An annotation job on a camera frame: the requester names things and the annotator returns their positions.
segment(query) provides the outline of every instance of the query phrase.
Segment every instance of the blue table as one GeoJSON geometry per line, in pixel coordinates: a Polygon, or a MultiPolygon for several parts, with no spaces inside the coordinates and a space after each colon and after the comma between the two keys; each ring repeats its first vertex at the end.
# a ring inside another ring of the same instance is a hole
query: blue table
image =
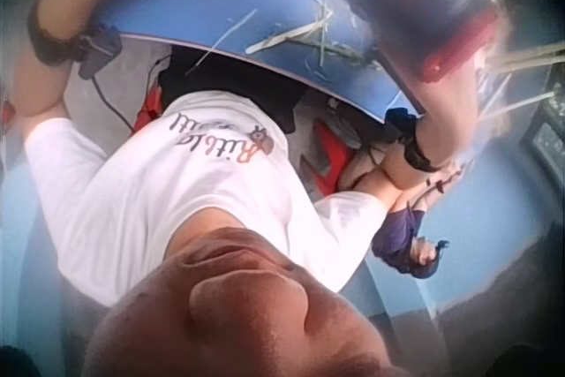
{"type": "MultiPolygon", "coordinates": [[[[360,53],[374,45],[368,25],[354,17],[343,0],[327,0],[327,5],[334,12],[328,21],[328,44],[339,43],[360,53]]],[[[217,46],[218,52],[299,79],[379,121],[390,107],[414,110],[396,83],[370,64],[326,54],[319,68],[319,49],[290,42],[246,55],[249,46],[320,18],[321,6],[315,0],[106,0],[100,16],[128,37],[207,49],[254,10],[217,46]]]]}

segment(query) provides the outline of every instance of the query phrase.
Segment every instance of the white t-shirt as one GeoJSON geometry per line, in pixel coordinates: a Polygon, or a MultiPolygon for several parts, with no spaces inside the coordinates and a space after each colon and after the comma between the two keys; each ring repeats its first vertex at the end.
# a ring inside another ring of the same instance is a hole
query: white t-shirt
{"type": "Polygon", "coordinates": [[[315,204],[288,160],[284,134],[251,101],[188,94],[110,158],[55,118],[26,141],[61,273],[112,306],[163,261],[175,230],[217,207],[339,291],[387,213],[368,194],[315,204]]]}

